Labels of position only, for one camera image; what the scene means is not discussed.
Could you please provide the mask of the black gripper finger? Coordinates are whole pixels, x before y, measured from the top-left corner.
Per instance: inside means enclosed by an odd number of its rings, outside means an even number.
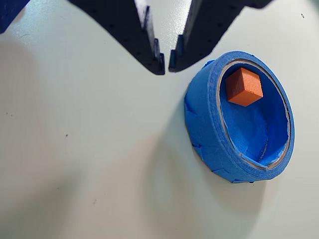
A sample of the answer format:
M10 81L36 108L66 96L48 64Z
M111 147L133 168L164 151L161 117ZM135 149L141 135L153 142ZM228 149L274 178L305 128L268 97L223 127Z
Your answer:
M264 8L269 0L193 0L183 34L170 53L168 70L180 72L209 55L244 7Z
M155 38L150 6L144 0L72 0L106 29L137 61L164 75L164 54Z

